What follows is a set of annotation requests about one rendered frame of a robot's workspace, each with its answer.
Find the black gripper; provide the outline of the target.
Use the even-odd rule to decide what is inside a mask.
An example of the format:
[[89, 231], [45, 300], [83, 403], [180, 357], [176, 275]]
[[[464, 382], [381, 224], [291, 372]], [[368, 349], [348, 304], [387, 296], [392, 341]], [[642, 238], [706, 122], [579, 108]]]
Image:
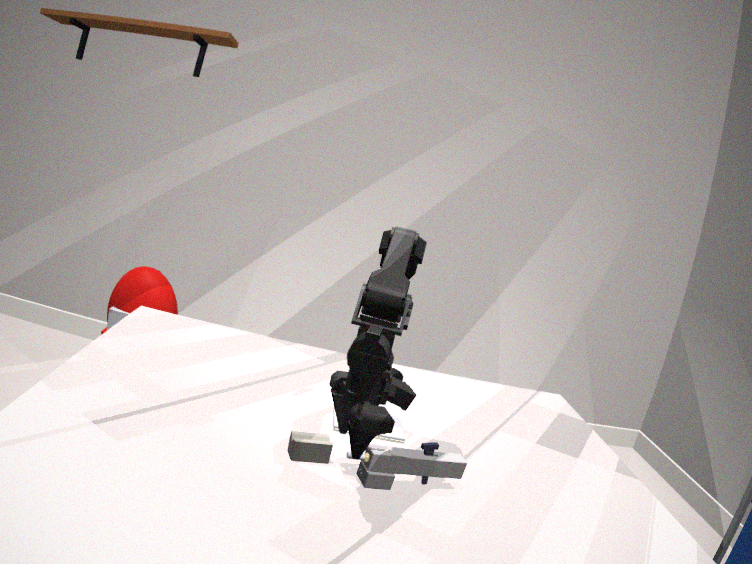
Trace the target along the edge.
[[345, 435], [349, 430], [353, 460], [361, 458], [374, 437], [391, 434], [393, 430], [395, 421], [386, 407], [373, 404], [378, 402], [384, 379], [389, 379], [387, 366], [372, 379], [360, 378], [350, 369], [338, 370], [331, 376], [329, 384], [339, 433]]

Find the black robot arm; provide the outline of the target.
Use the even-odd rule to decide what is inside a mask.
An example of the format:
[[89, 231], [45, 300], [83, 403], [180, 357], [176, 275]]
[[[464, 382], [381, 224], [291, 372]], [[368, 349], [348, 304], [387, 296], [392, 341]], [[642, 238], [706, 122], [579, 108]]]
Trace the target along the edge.
[[[377, 406], [389, 401], [406, 411], [417, 396], [402, 372], [392, 368], [392, 347], [395, 335], [401, 336], [408, 328], [414, 304], [407, 294], [409, 279], [422, 264], [426, 244], [414, 230], [396, 226], [384, 231], [379, 247], [381, 269], [371, 273], [359, 294], [351, 324], [360, 327], [346, 360], [351, 372], [363, 379], [379, 376], [388, 364], [390, 376], [384, 379], [378, 402], [373, 403]], [[361, 306], [365, 315], [359, 318]]]

